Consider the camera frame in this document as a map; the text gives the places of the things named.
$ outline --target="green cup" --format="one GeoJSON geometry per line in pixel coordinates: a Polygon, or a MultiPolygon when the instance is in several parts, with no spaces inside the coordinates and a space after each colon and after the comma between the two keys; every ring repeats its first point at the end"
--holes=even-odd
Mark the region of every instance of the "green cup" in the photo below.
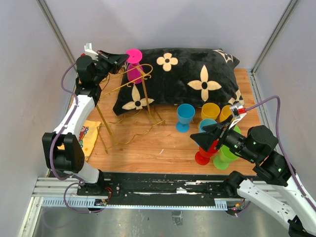
{"type": "MultiPolygon", "coordinates": [[[[240,133],[239,127],[235,126],[234,131],[240,133]]],[[[222,146],[221,149],[219,149],[218,155],[214,158],[213,164],[217,169],[225,170],[228,168],[229,163],[232,163],[237,158],[238,156],[230,152],[227,146],[222,146]]]]}

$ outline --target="beige flower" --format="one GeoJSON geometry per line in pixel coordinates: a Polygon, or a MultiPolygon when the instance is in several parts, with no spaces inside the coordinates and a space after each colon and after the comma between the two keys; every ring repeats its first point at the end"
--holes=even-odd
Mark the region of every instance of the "beige flower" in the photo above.
{"type": "Polygon", "coordinates": [[[178,64],[178,59],[177,58],[172,58],[171,53],[165,53],[163,57],[159,57],[157,59],[157,64],[162,65],[162,68],[166,71],[169,72],[171,70],[171,65],[177,65],[178,64]]]}
{"type": "Polygon", "coordinates": [[[189,82],[188,85],[194,90],[201,90],[201,98],[205,102],[208,99],[209,90],[218,90],[222,88],[222,86],[216,81],[208,81],[208,72],[205,65],[203,65],[201,69],[200,78],[201,80],[193,80],[189,82]]]}
{"type": "Polygon", "coordinates": [[[241,92],[240,92],[240,90],[238,90],[238,91],[236,91],[236,99],[234,99],[234,98],[232,97],[232,98],[229,99],[228,103],[230,103],[231,105],[233,105],[234,102],[237,101],[237,102],[240,102],[241,105],[244,105],[245,102],[244,102],[244,100],[240,100],[240,97],[241,97],[241,92]]]}
{"type": "MultiPolygon", "coordinates": [[[[140,110],[143,108],[143,106],[147,106],[146,98],[140,99],[140,94],[136,86],[133,86],[132,98],[133,98],[133,101],[128,102],[127,104],[123,105],[122,109],[133,110],[136,108],[137,110],[140,110]]],[[[153,101],[154,99],[148,98],[149,104],[152,103],[153,101]]]]}
{"type": "Polygon", "coordinates": [[[218,52],[220,55],[223,56],[223,58],[225,59],[225,62],[227,63],[229,60],[231,60],[233,62],[233,56],[225,53],[224,51],[220,50],[220,49],[214,49],[213,51],[218,52]]]}

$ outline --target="yellow cloth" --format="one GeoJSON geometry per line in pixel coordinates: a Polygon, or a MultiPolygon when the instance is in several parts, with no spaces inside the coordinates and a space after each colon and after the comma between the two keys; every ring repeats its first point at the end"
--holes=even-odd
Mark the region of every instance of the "yellow cloth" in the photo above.
{"type": "Polygon", "coordinates": [[[85,161],[88,161],[98,138],[98,126],[101,122],[86,120],[79,134],[79,144],[83,150],[85,161]]]}

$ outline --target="pillow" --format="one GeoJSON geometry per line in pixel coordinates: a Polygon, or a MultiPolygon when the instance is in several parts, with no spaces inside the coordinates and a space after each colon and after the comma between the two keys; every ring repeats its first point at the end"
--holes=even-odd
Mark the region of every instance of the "pillow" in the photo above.
{"type": "MultiPolygon", "coordinates": [[[[145,80],[150,105],[188,103],[195,107],[212,102],[220,108],[240,101],[234,68],[239,60],[222,49],[158,48],[141,50],[140,64],[153,66],[145,80]]],[[[127,83],[127,75],[122,84],[127,83]]],[[[146,107],[142,84],[122,87],[113,107],[118,116],[146,107]]]]}

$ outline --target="wall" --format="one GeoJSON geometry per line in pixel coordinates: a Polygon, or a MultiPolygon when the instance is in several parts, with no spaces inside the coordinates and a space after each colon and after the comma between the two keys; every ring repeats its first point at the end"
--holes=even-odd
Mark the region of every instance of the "wall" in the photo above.
{"type": "MultiPolygon", "coordinates": [[[[257,72],[262,97],[281,98],[280,137],[304,185],[316,198],[316,1],[300,1],[257,72]]],[[[276,102],[267,104],[275,121],[276,102]]]]}
{"type": "Polygon", "coordinates": [[[3,2],[0,32],[0,236],[13,237],[47,170],[41,137],[65,113],[60,78],[70,64],[34,0],[3,2]]]}
{"type": "Polygon", "coordinates": [[[155,47],[223,48],[252,68],[289,0],[46,0],[73,55],[86,42],[124,53],[155,47]]]}

